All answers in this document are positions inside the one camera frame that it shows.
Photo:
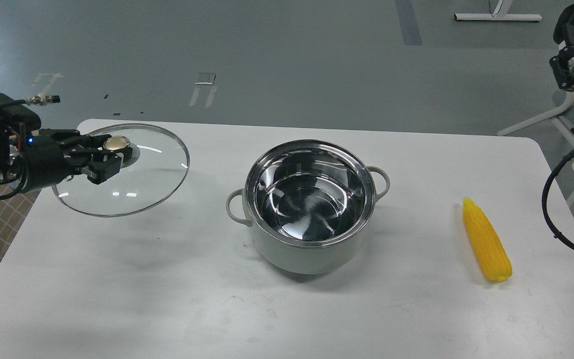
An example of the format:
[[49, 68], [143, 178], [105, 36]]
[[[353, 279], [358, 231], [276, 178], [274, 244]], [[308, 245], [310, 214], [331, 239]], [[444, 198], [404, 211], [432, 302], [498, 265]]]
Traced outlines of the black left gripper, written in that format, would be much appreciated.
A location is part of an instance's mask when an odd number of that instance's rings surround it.
[[[104, 148], [109, 134], [91, 136], [78, 130], [40, 129], [22, 146], [25, 180], [21, 193], [50, 187], [73, 174], [85, 175], [89, 182], [101, 184], [118, 174], [123, 163], [117, 154], [94, 153]], [[66, 159], [66, 152], [90, 152]]]

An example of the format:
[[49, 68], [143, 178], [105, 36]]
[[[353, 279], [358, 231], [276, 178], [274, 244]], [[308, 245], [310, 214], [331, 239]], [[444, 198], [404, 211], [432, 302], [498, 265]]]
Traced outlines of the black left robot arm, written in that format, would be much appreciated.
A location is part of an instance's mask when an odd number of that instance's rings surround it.
[[0, 200], [55, 186], [77, 175], [101, 184], [133, 159], [131, 143], [123, 136], [43, 129], [41, 118], [30, 107], [59, 102], [57, 95], [13, 99], [0, 93]]

